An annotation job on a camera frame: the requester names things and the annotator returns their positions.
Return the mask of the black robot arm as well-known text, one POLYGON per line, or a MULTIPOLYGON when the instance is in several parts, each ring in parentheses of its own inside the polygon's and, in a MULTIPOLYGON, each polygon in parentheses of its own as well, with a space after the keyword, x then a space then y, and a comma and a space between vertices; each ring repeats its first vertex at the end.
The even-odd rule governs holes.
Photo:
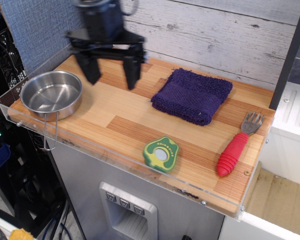
POLYGON ((84 27, 65 33, 86 79, 95 84, 101 77, 98 59, 122 61, 127 87, 133 90, 141 77, 147 54, 145 38, 124 27, 126 15, 118 0, 75 0, 84 27))

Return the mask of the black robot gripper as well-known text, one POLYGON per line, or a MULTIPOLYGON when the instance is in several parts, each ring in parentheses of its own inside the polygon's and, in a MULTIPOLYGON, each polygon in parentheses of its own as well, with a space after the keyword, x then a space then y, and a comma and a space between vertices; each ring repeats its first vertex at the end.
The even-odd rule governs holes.
POLYGON ((87 81, 95 85, 101 77, 97 59, 123 61, 129 90, 140 79, 141 63, 147 60, 145 38, 125 29, 119 4, 76 4, 83 28, 65 32, 76 61, 87 81))

